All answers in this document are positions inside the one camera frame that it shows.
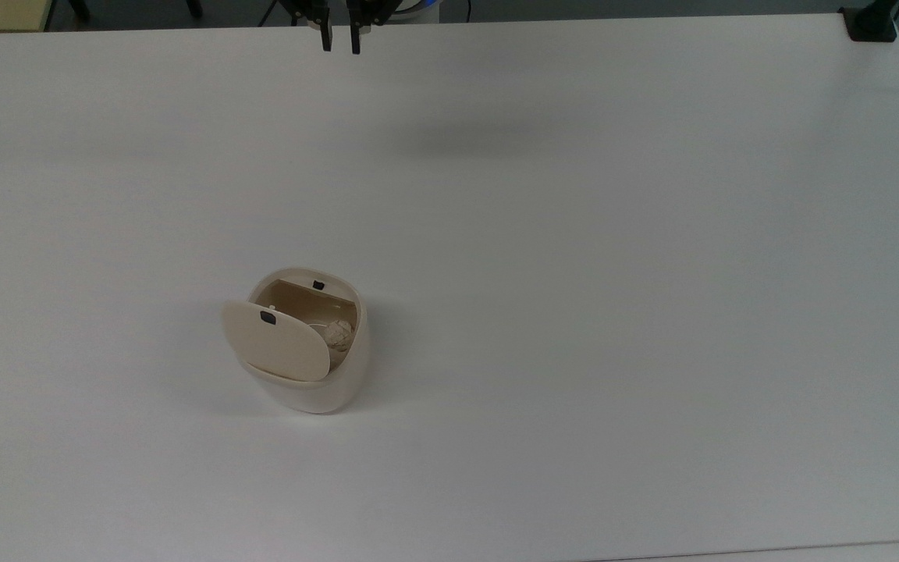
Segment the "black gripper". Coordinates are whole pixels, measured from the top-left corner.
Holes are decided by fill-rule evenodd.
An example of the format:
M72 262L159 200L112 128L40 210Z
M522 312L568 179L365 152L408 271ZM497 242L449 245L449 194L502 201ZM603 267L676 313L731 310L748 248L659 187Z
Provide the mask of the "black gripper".
M279 1L279 6L292 20L306 20L320 32L322 50L331 52L334 44L332 22L336 13L350 23L352 53L361 53L364 27L384 25L396 11L400 1Z

